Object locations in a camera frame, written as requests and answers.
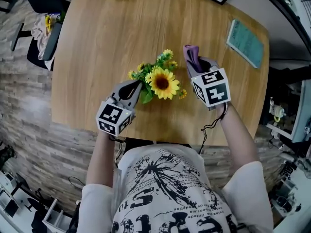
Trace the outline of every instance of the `chair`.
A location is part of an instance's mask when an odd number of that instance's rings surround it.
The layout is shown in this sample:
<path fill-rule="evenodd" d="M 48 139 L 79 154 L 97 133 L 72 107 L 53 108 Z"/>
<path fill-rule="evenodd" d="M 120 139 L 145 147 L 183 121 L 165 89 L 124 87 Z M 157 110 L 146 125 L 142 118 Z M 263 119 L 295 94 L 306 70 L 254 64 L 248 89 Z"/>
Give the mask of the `chair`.
<path fill-rule="evenodd" d="M 37 13 L 57 13 L 57 12 L 66 12 L 68 10 L 68 7 L 70 5 L 69 1 L 66 0 L 28 0 L 33 10 Z M 11 44 L 11 51 L 15 50 L 17 41 L 19 38 L 22 37 L 30 37 L 31 31 L 23 31 L 24 23 L 20 23 L 15 35 L 12 40 Z M 47 67 L 44 64 L 44 61 L 51 60 L 53 57 L 53 54 L 56 50 L 56 45 L 58 41 L 58 37 L 61 31 L 62 24 L 56 23 L 51 31 L 51 35 L 49 37 L 44 55 L 43 60 L 38 59 L 39 50 L 37 48 L 37 41 L 33 38 L 29 50 L 27 53 L 27 59 L 35 64 L 38 67 L 42 67 L 47 69 Z"/>

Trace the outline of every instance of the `person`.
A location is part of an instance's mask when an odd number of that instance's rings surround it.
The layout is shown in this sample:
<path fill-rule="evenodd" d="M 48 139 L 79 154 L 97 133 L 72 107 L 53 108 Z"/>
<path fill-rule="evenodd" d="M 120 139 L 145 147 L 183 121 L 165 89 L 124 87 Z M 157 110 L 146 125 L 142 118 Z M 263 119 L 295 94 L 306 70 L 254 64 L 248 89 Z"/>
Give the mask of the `person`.
<path fill-rule="evenodd" d="M 223 105 L 216 110 L 220 116 Z M 177 144 L 129 150 L 119 162 L 121 181 L 113 181 L 114 142 L 99 132 L 82 191 L 77 232 L 272 232 L 256 145 L 233 105 L 220 122 L 235 169 L 221 192 L 211 189 L 203 158 Z"/>

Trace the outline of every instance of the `wood plank floor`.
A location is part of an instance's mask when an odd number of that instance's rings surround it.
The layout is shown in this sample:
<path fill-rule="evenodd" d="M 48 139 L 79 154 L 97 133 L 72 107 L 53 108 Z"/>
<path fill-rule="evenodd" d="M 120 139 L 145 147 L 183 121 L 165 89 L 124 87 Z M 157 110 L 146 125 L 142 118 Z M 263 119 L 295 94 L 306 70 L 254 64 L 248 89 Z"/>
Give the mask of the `wood plank floor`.
<path fill-rule="evenodd" d="M 0 138 L 17 153 L 5 169 L 20 173 L 33 190 L 40 187 L 44 194 L 58 198 L 65 210 L 73 210 L 81 191 L 68 177 L 85 181 L 96 133 L 51 122 L 52 72 L 27 61 L 30 37 L 20 39 L 16 50 L 10 51 L 18 23 L 24 21 L 30 30 L 37 17 L 27 0 L 18 0 L 9 14 L 0 12 Z M 282 161 L 278 149 L 268 148 L 269 132 L 259 127 L 255 138 L 267 189 Z M 206 147 L 203 156 L 211 183 L 223 187 L 232 176 L 229 149 Z"/>

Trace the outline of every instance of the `desk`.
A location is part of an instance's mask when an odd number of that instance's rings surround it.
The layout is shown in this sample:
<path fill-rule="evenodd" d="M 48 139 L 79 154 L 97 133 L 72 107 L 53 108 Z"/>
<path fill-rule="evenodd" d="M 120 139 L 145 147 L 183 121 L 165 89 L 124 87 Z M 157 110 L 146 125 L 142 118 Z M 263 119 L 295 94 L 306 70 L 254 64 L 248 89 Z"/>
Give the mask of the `desk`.
<path fill-rule="evenodd" d="M 231 21 L 239 19 L 264 44 L 260 69 L 226 45 Z M 97 131 L 96 112 L 113 87 L 141 62 L 164 49 L 174 52 L 184 100 L 153 99 L 137 104 L 137 118 L 121 135 L 201 145 L 201 128 L 215 111 L 196 98 L 182 54 L 184 44 L 224 67 L 232 103 L 254 137 L 264 102 L 269 64 L 268 33 L 231 5 L 210 0 L 72 0 L 60 33 L 52 77 L 52 121 Z M 221 126 L 209 130 L 207 145 L 227 145 Z"/>

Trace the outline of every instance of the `floor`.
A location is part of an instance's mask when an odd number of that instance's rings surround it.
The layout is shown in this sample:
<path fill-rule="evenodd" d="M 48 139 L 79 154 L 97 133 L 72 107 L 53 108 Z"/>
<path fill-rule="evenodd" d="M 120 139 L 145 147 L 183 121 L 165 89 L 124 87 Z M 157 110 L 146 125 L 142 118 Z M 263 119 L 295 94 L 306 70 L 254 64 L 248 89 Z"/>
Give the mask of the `floor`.
<path fill-rule="evenodd" d="M 0 12 L 0 139 L 17 154 L 5 169 L 20 173 L 32 190 L 40 187 L 70 211 L 81 191 L 68 177 L 85 181 L 96 133 L 51 122 L 52 72 L 26 60 L 31 38 L 20 39 L 16 50 L 10 51 L 18 23 L 23 21 L 30 30 L 38 16 L 27 0 L 18 0 L 9 14 Z M 270 131 L 259 127 L 255 141 L 268 190 L 282 162 L 280 151 L 268 147 L 270 138 Z M 206 146 L 203 157 L 211 184 L 223 187 L 232 176 L 228 147 Z"/>

